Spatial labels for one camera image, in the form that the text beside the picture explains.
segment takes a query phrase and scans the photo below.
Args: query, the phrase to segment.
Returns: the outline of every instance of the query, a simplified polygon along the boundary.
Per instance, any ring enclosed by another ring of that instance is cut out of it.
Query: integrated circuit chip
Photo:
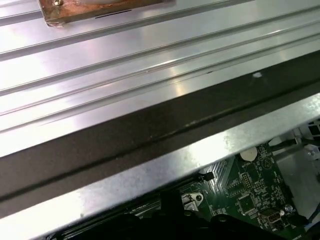
[[[244,215],[255,209],[255,204],[250,194],[240,197],[238,203]]]

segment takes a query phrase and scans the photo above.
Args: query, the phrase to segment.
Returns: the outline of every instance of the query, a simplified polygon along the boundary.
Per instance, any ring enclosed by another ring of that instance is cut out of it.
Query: green circuit board
[[[181,194],[203,195],[197,210],[207,220],[218,214],[227,214],[285,239],[298,240],[304,235],[305,229],[287,221],[290,215],[297,214],[291,192],[284,183],[269,145],[266,143],[256,148],[257,157],[254,161],[244,161],[239,155],[219,161],[203,170],[212,172],[214,179],[184,185],[179,191]],[[157,205],[156,202],[147,203],[139,209],[145,210],[148,204],[153,209]],[[279,217],[280,210],[286,205],[292,206],[292,211],[279,218],[281,227],[277,225],[279,221],[271,223],[267,220],[274,212]]]

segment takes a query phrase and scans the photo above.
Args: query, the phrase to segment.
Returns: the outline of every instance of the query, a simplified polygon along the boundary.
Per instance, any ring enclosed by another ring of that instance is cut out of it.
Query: electronic component
[[[204,196],[200,192],[183,194],[181,196],[183,207],[185,210],[198,212],[198,206],[204,200]]]
[[[241,174],[241,178],[242,178],[242,181],[243,181],[243,184],[244,184],[245,188],[247,190],[251,189],[252,188],[252,184],[251,184],[251,181],[249,179],[248,173],[247,172],[242,173]]]
[[[266,220],[267,223],[275,229],[282,229],[283,228],[283,222],[281,219],[281,213],[280,211],[274,209],[274,208],[267,208],[261,212],[259,212],[259,216],[261,219]]]
[[[258,156],[258,150],[254,146],[240,153],[240,157],[247,162],[253,162]]]
[[[238,199],[238,203],[243,215],[246,215],[255,209],[254,201],[252,200],[252,197],[249,194],[240,197]]]

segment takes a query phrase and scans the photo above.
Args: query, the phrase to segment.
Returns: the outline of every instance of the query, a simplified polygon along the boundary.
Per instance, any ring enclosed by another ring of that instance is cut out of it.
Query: white component
[[[241,158],[248,162],[253,162],[256,159],[257,155],[258,150],[255,146],[240,153]]]

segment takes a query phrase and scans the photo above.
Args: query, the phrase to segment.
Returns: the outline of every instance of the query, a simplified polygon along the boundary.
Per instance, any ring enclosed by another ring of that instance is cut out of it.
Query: copper block
[[[121,0],[109,4],[85,4],[75,0],[60,0],[60,5],[55,5],[54,0],[39,0],[46,23],[54,27],[160,2],[162,0]]]

